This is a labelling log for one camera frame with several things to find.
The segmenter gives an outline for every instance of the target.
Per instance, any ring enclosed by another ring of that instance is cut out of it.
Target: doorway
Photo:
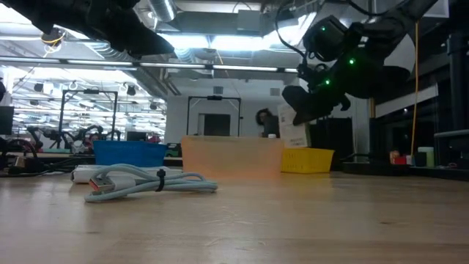
[[[229,114],[200,114],[199,135],[230,136],[231,115]]]

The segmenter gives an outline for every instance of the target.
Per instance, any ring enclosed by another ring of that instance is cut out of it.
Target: orange cable
[[[410,146],[410,155],[413,157],[414,144],[416,141],[416,123],[417,123],[417,103],[418,103],[418,22],[416,23],[416,102],[413,105],[412,121],[412,145]]]

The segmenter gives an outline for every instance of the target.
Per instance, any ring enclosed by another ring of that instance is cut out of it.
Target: coiled cable
[[[101,202],[108,199],[116,199],[142,191],[155,191],[160,187],[159,177],[150,175],[143,169],[129,164],[115,164],[99,169],[93,174],[93,176],[91,176],[91,180],[111,180],[108,176],[109,172],[126,172],[139,176],[142,179],[135,179],[136,184],[130,188],[109,192],[93,192],[84,197],[86,202]],[[188,177],[196,177],[198,179],[187,179]],[[204,176],[198,173],[188,172],[164,177],[164,186],[162,191],[214,192],[217,188],[218,184],[216,182],[206,180]]]

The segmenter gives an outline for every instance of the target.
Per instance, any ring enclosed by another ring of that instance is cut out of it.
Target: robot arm
[[[79,132],[78,132],[78,135],[76,135],[74,138],[73,138],[73,141],[78,141],[78,140],[81,140],[81,141],[84,141],[85,138],[86,138],[86,132],[88,131],[91,131],[93,129],[96,129],[97,132],[98,132],[98,136],[99,138],[101,138],[101,134],[103,133],[103,127],[100,126],[100,125],[92,125],[88,128],[85,128],[85,129],[81,129]]]
[[[106,40],[118,51],[131,56],[169,54],[173,47],[145,27],[133,11],[140,0],[0,0],[45,34],[53,25],[81,32],[96,40]]]
[[[391,55],[415,23],[437,0],[404,0],[380,15],[374,23],[353,23],[345,27],[330,16],[318,21],[303,36],[306,54],[298,66],[298,76],[308,83],[309,92],[301,87],[285,87],[282,95],[297,112],[293,124],[329,115],[339,104],[350,107],[346,95],[370,98],[385,85],[384,61]],[[306,57],[323,62],[336,60],[331,68],[311,69]]]
[[[44,144],[39,140],[39,136],[37,136],[36,132],[43,132],[43,130],[36,127],[28,127],[26,130],[31,134],[34,140],[34,150],[38,151],[41,147],[43,147]]]

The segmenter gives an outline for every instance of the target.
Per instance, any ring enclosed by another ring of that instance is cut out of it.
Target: metal frame
[[[70,98],[65,98],[65,95],[68,92],[72,93],[73,95]],[[112,131],[111,131],[111,141],[113,141],[114,140],[114,129],[115,129],[115,126],[116,126],[117,98],[119,97],[119,93],[115,92],[115,91],[107,92],[107,91],[97,91],[97,90],[89,90],[89,89],[85,89],[85,90],[65,89],[65,90],[62,90],[62,103],[61,103],[61,106],[60,106],[60,118],[59,118],[59,135],[62,135],[62,125],[63,125],[63,122],[64,122],[64,107],[65,107],[65,104],[70,99],[72,99],[73,96],[75,96],[79,92],[82,92],[84,94],[104,93],[104,94],[113,94],[114,95],[114,112],[112,114]],[[59,138],[59,140],[57,141],[57,148],[60,148],[60,142],[61,142],[61,139]]]
[[[188,98],[188,118],[186,123],[185,135],[189,135],[189,117],[191,114],[191,100],[192,99],[207,99],[207,96],[189,96]],[[241,127],[241,98],[221,98],[221,100],[236,100],[238,102],[237,110],[237,136],[240,136],[240,127]]]
[[[15,57],[0,56],[3,65],[11,66],[35,66],[37,67],[60,67],[60,68],[98,68],[104,67],[118,68],[119,70],[130,70],[135,68],[165,68],[165,69],[185,69],[185,70],[241,70],[260,73],[291,73],[297,74],[296,68],[288,67],[263,67],[246,65],[212,65],[212,64],[188,64],[171,62],[115,62],[91,59],[47,59],[36,57]]]

